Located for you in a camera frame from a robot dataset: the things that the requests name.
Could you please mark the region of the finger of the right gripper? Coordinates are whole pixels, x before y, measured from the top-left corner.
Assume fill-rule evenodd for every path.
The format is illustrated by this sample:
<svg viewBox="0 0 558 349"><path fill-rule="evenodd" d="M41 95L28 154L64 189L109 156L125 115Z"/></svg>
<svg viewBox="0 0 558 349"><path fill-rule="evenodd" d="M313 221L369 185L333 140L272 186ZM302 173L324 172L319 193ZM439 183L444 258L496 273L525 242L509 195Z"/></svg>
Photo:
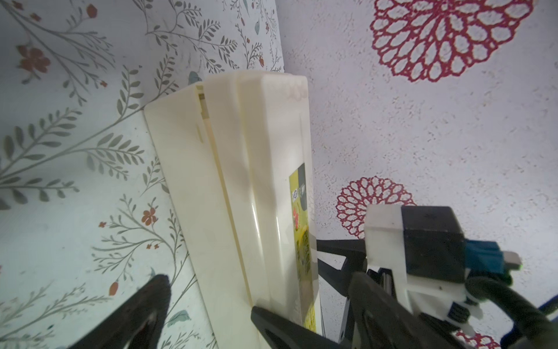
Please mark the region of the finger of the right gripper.
<svg viewBox="0 0 558 349"><path fill-rule="evenodd" d="M341 296L348 297L353 274L364 271L366 261L366 244L364 240L318 240L318 252L335 257L338 268L322 259L318 259L319 276L324 279Z"/></svg>
<svg viewBox="0 0 558 349"><path fill-rule="evenodd" d="M261 307L254 306L251 309L251 321L271 348L342 348L340 344Z"/></svg>

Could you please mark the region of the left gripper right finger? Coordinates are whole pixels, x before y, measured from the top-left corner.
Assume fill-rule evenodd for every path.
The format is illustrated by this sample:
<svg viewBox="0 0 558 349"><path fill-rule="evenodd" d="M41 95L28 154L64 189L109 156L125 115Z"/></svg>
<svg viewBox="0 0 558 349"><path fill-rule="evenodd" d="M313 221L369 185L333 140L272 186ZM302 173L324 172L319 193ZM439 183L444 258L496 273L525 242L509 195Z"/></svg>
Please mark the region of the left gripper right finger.
<svg viewBox="0 0 558 349"><path fill-rule="evenodd" d="M358 341L355 348L457 348L426 325L363 272L353 274L348 289Z"/></svg>

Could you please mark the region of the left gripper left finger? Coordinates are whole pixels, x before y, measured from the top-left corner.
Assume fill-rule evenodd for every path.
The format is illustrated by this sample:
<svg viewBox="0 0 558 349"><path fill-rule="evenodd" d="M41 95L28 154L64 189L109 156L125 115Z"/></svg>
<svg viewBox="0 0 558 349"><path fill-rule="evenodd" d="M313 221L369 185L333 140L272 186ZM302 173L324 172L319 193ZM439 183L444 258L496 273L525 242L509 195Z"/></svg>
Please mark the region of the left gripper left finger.
<svg viewBox="0 0 558 349"><path fill-rule="evenodd" d="M168 276L159 274L140 288L72 348L156 348L171 300Z"/></svg>

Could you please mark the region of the cream dispenser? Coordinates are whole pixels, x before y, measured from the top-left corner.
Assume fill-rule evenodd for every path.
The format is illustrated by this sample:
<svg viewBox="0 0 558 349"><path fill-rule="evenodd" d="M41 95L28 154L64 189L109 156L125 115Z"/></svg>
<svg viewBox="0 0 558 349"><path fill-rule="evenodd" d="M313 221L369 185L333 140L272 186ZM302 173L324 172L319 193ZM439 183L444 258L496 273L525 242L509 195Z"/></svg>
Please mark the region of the cream dispenser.
<svg viewBox="0 0 558 349"><path fill-rule="evenodd" d="M256 306L321 334L307 79L217 74L145 120L218 346L267 347Z"/></svg>

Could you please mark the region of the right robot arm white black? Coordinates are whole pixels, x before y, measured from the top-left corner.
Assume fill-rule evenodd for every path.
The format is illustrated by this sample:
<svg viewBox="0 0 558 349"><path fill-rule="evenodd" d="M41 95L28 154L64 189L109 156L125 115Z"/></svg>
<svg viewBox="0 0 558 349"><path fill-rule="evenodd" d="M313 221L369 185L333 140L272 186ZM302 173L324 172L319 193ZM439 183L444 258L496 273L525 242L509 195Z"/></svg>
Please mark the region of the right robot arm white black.
<svg viewBox="0 0 558 349"><path fill-rule="evenodd" d="M319 261L320 276L349 301L348 330L353 335L336 343L264 308L254 306L251 321L272 348L464 348L450 333L449 321L415 316L398 302L394 272L365 270L362 240L320 240L318 250L346 258L341 269ZM557 322L548 316L557 299L537 308L507 285L484 276L465 283L479 300L497 305L514 322L503 348L556 348Z"/></svg>

